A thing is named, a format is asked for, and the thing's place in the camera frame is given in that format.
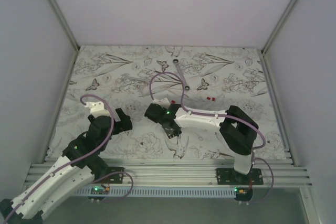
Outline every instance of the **floral tablecloth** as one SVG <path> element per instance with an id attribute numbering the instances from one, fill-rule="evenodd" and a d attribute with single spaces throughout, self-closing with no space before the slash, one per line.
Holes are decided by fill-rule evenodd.
<path id="1" fill-rule="evenodd" d="M 168 140 L 160 125 L 144 117 L 151 103 L 149 85 L 128 77 L 150 79 L 162 71 L 177 73 L 173 65 L 176 58 L 191 88 L 185 105 L 206 110 L 239 106 L 266 136 L 266 147 L 256 156 L 286 158 L 256 49 L 150 46 L 81 48 L 47 158 L 61 155 L 71 140 L 88 129 L 89 110 L 79 102 L 86 93 L 106 99 L 112 109 L 122 108 L 133 123 L 132 131 L 113 136 L 100 154 L 103 158 L 209 159 L 232 155 L 220 134 L 184 129 L 181 137 Z M 158 77 L 153 91 L 158 99 L 168 97 L 179 103 L 181 86 L 174 77 Z M 258 137 L 255 145 L 260 144 Z"/>

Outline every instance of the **metal wrench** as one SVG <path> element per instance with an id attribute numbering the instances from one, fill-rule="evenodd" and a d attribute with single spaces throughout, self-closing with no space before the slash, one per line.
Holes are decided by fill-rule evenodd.
<path id="1" fill-rule="evenodd" d="M 185 80 L 185 78 L 184 78 L 184 76 L 183 76 L 183 72 L 182 72 L 182 70 L 181 70 L 181 68 L 180 68 L 180 64 L 179 64 L 178 62 L 179 62 L 178 59 L 173 59 L 173 63 L 174 63 L 174 65 L 176 66 L 178 75 L 180 76 L 180 78 L 181 78 L 181 80 L 182 80 L 182 82 L 183 82 L 184 89 L 185 89 L 185 91 L 188 91 L 188 90 L 190 90 L 190 87 L 189 87 L 189 85 L 187 84 L 187 82 L 186 82 L 186 80 Z"/>
<path id="2" fill-rule="evenodd" d="M 122 79 L 123 80 L 143 81 L 143 82 L 147 82 L 148 84 L 151 82 L 150 79 L 141 79 L 141 78 L 137 78 L 137 77 L 131 77 L 131 76 L 128 75 L 128 73 L 123 74 Z"/>

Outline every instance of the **cable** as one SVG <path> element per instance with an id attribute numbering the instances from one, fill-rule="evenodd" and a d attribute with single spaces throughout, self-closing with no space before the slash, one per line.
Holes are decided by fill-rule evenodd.
<path id="1" fill-rule="evenodd" d="M 178 78 L 179 81 L 181 82 L 181 85 L 182 85 L 182 95 L 181 95 L 181 108 L 186 111 L 186 112 L 189 112 L 193 115 L 202 115 L 202 116 L 215 116 L 215 114 L 209 114 L 209 113 L 201 113 L 201 112 L 196 112 L 196 111 L 193 111 L 192 109 L 190 108 L 187 108 L 184 106 L 183 104 L 183 99 L 184 99 L 184 83 L 183 81 L 181 80 L 181 78 L 176 75 L 175 73 L 172 73 L 172 72 L 161 72 L 161 73 L 157 73 L 156 75 L 153 76 L 153 78 L 151 79 L 150 83 L 149 83 L 149 93 L 151 95 L 151 98 L 152 100 L 154 100 L 154 95 L 153 95 L 153 91 L 152 91 L 152 84 L 153 84 L 153 80 L 157 77 L 157 76 L 160 76 L 162 74 L 171 74 L 173 75 L 174 77 Z M 256 147 L 253 147 L 252 150 L 256 150 L 256 149 L 260 149 L 260 148 L 263 148 L 265 145 L 266 145 L 266 138 L 264 137 L 264 135 L 261 133 L 260 130 L 258 130 L 256 127 L 254 127 L 252 124 L 240 119 L 240 118 L 237 118 L 235 116 L 232 116 L 232 115 L 227 115 L 227 114 L 218 114 L 218 117 L 220 118 L 229 118 L 229 119 L 233 119 L 237 122 L 240 122 L 240 123 L 243 123 L 245 124 L 246 126 L 250 127 L 252 130 L 254 130 L 255 132 L 258 133 L 258 135 L 261 137 L 261 139 L 263 140 L 263 144 L 259 145 L 259 146 L 256 146 Z"/>
<path id="2" fill-rule="evenodd" d="M 79 157 L 79 158 L 76 158 L 76 159 L 74 159 L 73 161 L 70 161 L 70 162 L 67 162 L 66 164 L 64 164 L 64 165 L 62 165 L 62 166 L 60 166 L 60 167 L 58 167 L 57 169 L 55 169 L 54 171 L 52 171 L 51 173 L 52 174 L 56 174 L 57 172 L 59 172 L 60 170 L 62 170 L 63 168 L 65 168 L 65 167 L 67 167 L 68 165 L 71 165 L 71 164 L 73 164 L 73 163 L 76 163 L 76 162 L 78 162 L 78 161 L 81 161 L 81 160 L 83 160 L 84 158 L 87 158 L 88 156 L 90 156 L 90 155 L 92 155 L 92 154 L 94 154 L 96 151 L 98 151 L 100 148 L 102 148 L 104 145 L 105 145 L 105 143 L 110 139 L 110 137 L 111 137 L 111 135 L 112 135 L 112 131 L 113 131 L 113 127 L 114 127 L 114 116 L 113 116 L 113 112 L 112 112 L 112 109 L 111 109 L 111 107 L 108 105 L 108 103 L 104 100 L 104 99 L 102 99 L 102 98 L 100 98 L 100 97 L 98 97 L 98 96 L 96 96 L 96 95 L 94 95 L 94 94 L 85 94 L 85 95 L 82 95 L 82 97 L 80 98 L 80 102 L 82 103 L 82 104 L 86 104 L 85 102 L 83 102 L 83 98 L 85 98 L 85 97 L 93 97 L 93 98 L 96 98 L 97 100 L 99 100 L 99 101 L 101 101 L 104 105 L 105 105 L 105 107 L 106 107 L 106 109 L 109 111 L 109 113 L 110 113 L 110 115 L 111 115 L 111 127 L 110 127 L 110 131 L 109 131 L 109 133 L 107 134 L 107 136 L 106 136 L 106 138 L 104 139 L 104 141 L 99 145 L 99 146 L 97 146 L 97 148 L 95 148 L 94 150 L 92 150 L 91 152 L 89 152 L 89 153 L 87 153 L 87 154 L 85 154 L 84 156 L 81 156 L 81 157 Z M 9 221 L 9 219 L 11 218 L 11 216 L 14 214 L 14 212 L 41 186 L 41 185 L 43 185 L 44 184 L 44 182 L 45 181 L 47 181 L 49 178 L 51 178 L 51 176 L 50 175 L 48 175 L 48 176 L 46 176 L 43 180 L 41 180 L 29 193 L 27 193 L 27 195 L 22 199 L 22 201 L 21 201 L 21 203 L 19 203 L 19 204 L 17 204 L 17 206 L 16 207 L 14 207 L 13 208 L 13 210 L 7 215 L 7 217 L 5 218 L 5 220 L 4 220 L 4 222 L 3 222 L 3 224 L 6 224 L 8 221 Z"/>
<path id="3" fill-rule="evenodd" d="M 125 199 L 131 193 L 131 191 L 133 189 L 133 186 L 134 186 L 133 178 L 127 172 L 113 172 L 113 173 L 109 173 L 108 175 L 105 175 L 105 176 L 103 176 L 101 178 L 98 178 L 97 180 L 93 181 L 92 184 L 97 183 L 97 182 L 101 181 L 102 179 L 108 178 L 108 177 L 110 177 L 112 175 L 115 175 L 115 174 L 125 174 L 125 175 L 127 175 L 131 179 L 131 188 L 127 191 L 127 193 L 124 196 L 122 196 L 122 197 L 120 197 L 118 199 L 103 200 L 102 202 L 117 202 L 119 200 L 123 200 L 123 199 Z"/>
<path id="4" fill-rule="evenodd" d="M 272 182 L 271 182 L 271 186 L 270 186 L 268 192 L 266 193 L 266 195 L 262 199 L 255 200 L 255 201 L 249 201 L 249 204 L 254 204 L 254 203 L 259 203 L 259 202 L 264 201 L 269 196 L 270 192 L 272 191 L 272 189 L 274 187 L 274 174 L 273 174 L 273 170 L 272 170 L 271 166 L 266 162 L 266 160 L 264 160 L 263 158 L 260 158 L 260 157 L 255 157 L 254 161 L 257 160 L 257 159 L 263 161 L 267 165 L 269 171 L 271 172 Z"/>

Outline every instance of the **bird print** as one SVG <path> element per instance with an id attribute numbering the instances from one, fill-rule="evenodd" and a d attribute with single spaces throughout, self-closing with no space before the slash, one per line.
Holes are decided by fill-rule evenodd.
<path id="1" fill-rule="evenodd" d="M 156 62 L 161 66 L 162 72 L 164 72 L 169 67 L 169 65 L 167 64 L 167 61 L 157 60 Z"/>
<path id="2" fill-rule="evenodd" d="M 97 82 L 97 79 L 94 78 L 94 80 L 92 81 L 92 85 L 87 87 L 85 91 L 96 90 L 98 86 L 100 86 L 100 84 Z"/>
<path id="3" fill-rule="evenodd" d="M 208 86 L 209 86 L 209 83 L 207 83 L 207 82 L 204 80 L 204 78 L 202 78 L 202 79 L 201 79 L 201 85 L 198 86 L 197 90 L 198 90 L 198 91 L 199 91 L 199 90 L 202 90 L 202 89 L 206 90 L 206 89 L 208 89 Z"/>
<path id="4" fill-rule="evenodd" d="M 165 138 L 166 145 L 170 151 L 174 151 L 173 158 L 174 159 L 182 159 L 188 149 L 188 143 L 189 143 L 189 137 L 187 140 L 186 145 L 183 147 L 182 142 L 181 142 L 181 135 L 177 136 L 176 144 L 173 144 L 170 142 L 169 139 Z"/>
<path id="5" fill-rule="evenodd" d="M 180 56 L 180 53 L 182 52 L 182 48 L 183 47 L 165 47 L 165 49 L 167 50 L 167 52 L 171 53 L 171 57 L 178 57 Z"/>

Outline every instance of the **purple cable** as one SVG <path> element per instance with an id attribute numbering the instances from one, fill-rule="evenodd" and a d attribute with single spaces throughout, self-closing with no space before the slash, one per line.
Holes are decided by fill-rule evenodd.
<path id="1" fill-rule="evenodd" d="M 157 77 L 157 76 L 160 76 L 162 74 L 171 74 L 173 76 L 175 76 L 176 78 L 179 79 L 179 81 L 181 82 L 181 85 L 182 85 L 182 96 L 181 96 L 181 108 L 186 111 L 186 112 L 191 112 L 191 114 L 193 115 L 202 115 L 202 116 L 215 116 L 214 114 L 209 114 L 209 113 L 201 113 L 201 112 L 196 112 L 196 111 L 192 111 L 191 109 L 188 110 L 184 104 L 183 104 L 183 99 L 184 99 L 184 83 L 183 81 L 181 80 L 181 78 L 172 73 L 172 72 L 161 72 L 161 73 L 157 73 L 156 75 L 154 75 L 154 77 L 151 79 L 150 83 L 149 83 L 149 93 L 151 95 L 151 98 L 152 100 L 154 100 L 154 95 L 153 95 L 153 91 L 152 91 L 152 84 L 153 84 L 153 80 Z M 218 114 L 218 116 L 220 118 L 229 118 L 229 119 L 233 119 L 237 122 L 240 122 L 240 123 L 243 123 L 245 124 L 246 126 L 250 127 L 252 130 L 254 130 L 255 132 L 257 132 L 259 134 L 259 136 L 261 137 L 261 139 L 263 140 L 263 144 L 261 144 L 260 146 L 256 146 L 256 147 L 253 147 L 252 150 L 255 150 L 255 149 L 260 149 L 260 148 L 263 148 L 265 145 L 266 145 L 266 138 L 264 137 L 264 135 L 262 134 L 262 132 L 260 130 L 258 130 L 257 128 L 255 128 L 252 124 L 240 119 L 240 118 L 237 118 L 235 116 L 232 116 L 232 115 L 227 115 L 227 114 Z"/>
<path id="2" fill-rule="evenodd" d="M 263 161 L 268 166 L 268 169 L 271 172 L 272 182 L 271 182 L 271 186 L 270 186 L 268 192 L 266 193 L 266 195 L 262 199 L 251 201 L 251 202 L 249 202 L 249 204 L 254 204 L 254 203 L 259 203 L 259 202 L 264 201 L 269 196 L 270 192 L 272 191 L 272 189 L 274 187 L 274 174 L 273 174 L 273 170 L 272 170 L 271 166 L 263 158 L 255 157 L 254 161 L 255 160 L 261 160 L 261 161 Z"/>
<path id="3" fill-rule="evenodd" d="M 102 99 L 102 98 L 100 98 L 100 97 L 98 97 L 98 96 L 96 96 L 96 95 L 94 95 L 94 94 L 85 94 L 85 95 L 82 95 L 82 97 L 80 98 L 80 102 L 82 103 L 82 104 L 84 104 L 84 105 L 86 105 L 86 103 L 85 102 L 83 102 L 83 98 L 85 98 L 85 97 L 93 97 L 93 98 L 96 98 L 97 100 L 99 100 L 99 101 L 101 101 L 104 105 L 105 105 L 105 107 L 106 107 L 106 109 L 109 111 L 109 113 L 110 113 L 110 115 L 111 115 L 111 118 L 112 118 L 112 120 L 111 120 L 111 127 L 110 127 L 110 131 L 109 131 L 109 133 L 107 134 L 107 136 L 106 136 L 106 138 L 104 139 L 104 141 L 97 147 L 97 148 L 95 148 L 93 151 L 91 151 L 91 152 L 89 152 L 89 153 L 87 153 L 87 154 L 85 154 L 84 156 L 81 156 L 81 157 L 79 157 L 79 158 L 76 158 L 76 159 L 74 159 L 73 161 L 70 161 L 70 162 L 68 162 L 68 163 L 66 163 L 66 164 L 64 164 L 64 165 L 62 165 L 62 166 L 60 166 L 60 167 L 58 167 L 57 169 L 55 169 L 54 171 L 52 171 L 52 173 L 53 174 L 56 174 L 57 172 L 59 172 L 60 170 L 62 170 L 63 168 L 65 168 L 65 167 L 67 167 L 68 165 L 71 165 L 71 164 L 73 164 L 73 163 L 76 163 L 76 162 L 78 162 L 78 161 L 81 161 L 81 160 L 83 160 L 84 158 L 87 158 L 88 156 L 90 156 L 90 155 L 92 155 L 92 154 L 94 154 L 96 151 L 98 151 L 100 148 L 102 148 L 104 145 L 105 145 L 105 143 L 110 139 L 110 137 L 111 137 L 111 135 L 112 135 L 112 131 L 113 131 L 113 127 L 114 127 L 114 116 L 113 116 L 113 112 L 112 112 L 112 109 L 110 108 L 110 106 L 108 105 L 108 103 L 104 100 L 104 99 Z M 45 177 L 43 180 L 41 180 L 40 181 L 40 183 L 38 183 L 29 193 L 27 193 L 27 195 L 22 199 L 22 203 L 24 203 L 29 197 L 30 197 L 30 195 L 32 195 L 45 181 L 47 181 L 49 178 L 50 178 L 51 176 L 50 175 L 48 175 L 47 177 Z M 14 214 L 14 212 L 22 205 L 22 203 L 19 203 L 19 204 L 17 204 L 17 206 L 16 207 L 14 207 L 13 208 L 13 210 L 9 213 L 9 215 L 6 217 L 6 219 L 4 220 L 4 222 L 3 222 L 3 224 L 6 224 L 8 221 L 9 221 L 9 219 L 11 218 L 11 216 Z"/>
<path id="4" fill-rule="evenodd" d="M 105 176 L 103 176 L 101 178 L 98 178 L 97 180 L 93 181 L 92 184 L 97 183 L 97 182 L 101 181 L 102 179 L 105 179 L 105 178 L 110 177 L 110 176 L 115 175 L 115 174 L 125 174 L 125 175 L 127 175 L 131 179 L 131 183 L 132 183 L 131 184 L 131 188 L 127 191 L 127 193 L 124 196 L 122 196 L 122 197 L 120 197 L 118 199 L 104 200 L 103 202 L 117 202 L 119 200 L 125 199 L 131 193 L 131 191 L 133 189 L 133 186 L 134 186 L 133 178 L 132 178 L 132 176 L 130 174 L 128 174 L 126 172 L 113 172 L 113 173 L 109 173 L 108 175 L 105 175 Z"/>

